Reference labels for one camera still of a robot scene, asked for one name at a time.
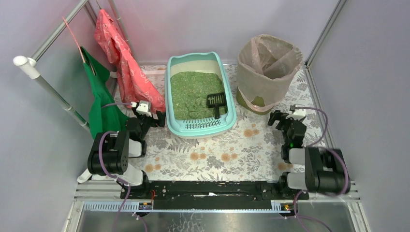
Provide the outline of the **black litter scoop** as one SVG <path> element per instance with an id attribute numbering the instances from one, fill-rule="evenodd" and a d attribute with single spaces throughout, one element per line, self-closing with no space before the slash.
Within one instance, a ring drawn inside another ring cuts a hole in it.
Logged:
<path id="1" fill-rule="evenodd" d="M 220 107 L 224 107 L 226 106 L 226 104 L 227 104 L 227 101 L 226 101 L 226 96 L 224 92 L 207 95 L 206 106 L 207 108 L 214 109 L 215 119 L 220 118 Z"/>

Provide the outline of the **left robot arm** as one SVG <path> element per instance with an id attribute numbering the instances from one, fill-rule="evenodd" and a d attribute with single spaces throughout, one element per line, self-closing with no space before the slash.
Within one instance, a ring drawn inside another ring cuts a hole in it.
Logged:
<path id="1" fill-rule="evenodd" d="M 145 136 L 150 128 L 164 127 L 166 113 L 157 111 L 154 116 L 139 114 L 125 121 L 125 130 L 100 132 L 92 145 L 85 180 L 92 176 L 107 176 L 126 186 L 140 186 L 146 174 L 130 164 L 129 159 L 146 155 Z"/>

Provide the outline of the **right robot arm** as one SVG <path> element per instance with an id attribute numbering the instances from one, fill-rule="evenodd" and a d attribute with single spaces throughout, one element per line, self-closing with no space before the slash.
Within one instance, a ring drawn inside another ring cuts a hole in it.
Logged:
<path id="1" fill-rule="evenodd" d="M 284 143 L 281 158 L 287 164 L 304 166 L 302 173 L 285 172 L 280 183 L 294 190 L 306 190 L 325 195 L 342 195 L 350 191 L 351 183 L 341 150 L 303 144 L 307 130 L 303 123 L 306 114 L 294 110 L 291 114 L 280 110 L 271 112 L 268 125 L 277 122 Z"/>

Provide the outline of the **bin with plastic liner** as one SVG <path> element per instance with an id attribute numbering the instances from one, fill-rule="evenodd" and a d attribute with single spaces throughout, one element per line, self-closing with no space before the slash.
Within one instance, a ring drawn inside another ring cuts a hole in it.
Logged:
<path id="1" fill-rule="evenodd" d="M 265 115 L 286 96 L 304 63 L 301 50 L 285 40 L 261 34 L 239 52 L 236 99 L 240 105 Z"/>

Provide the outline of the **teal litter box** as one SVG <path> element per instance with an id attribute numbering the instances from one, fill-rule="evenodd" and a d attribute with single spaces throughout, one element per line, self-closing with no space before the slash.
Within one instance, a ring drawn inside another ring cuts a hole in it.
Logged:
<path id="1" fill-rule="evenodd" d="M 170 57 L 164 81 L 167 127 L 174 135 L 212 137 L 235 124 L 229 78 L 217 53 Z"/>

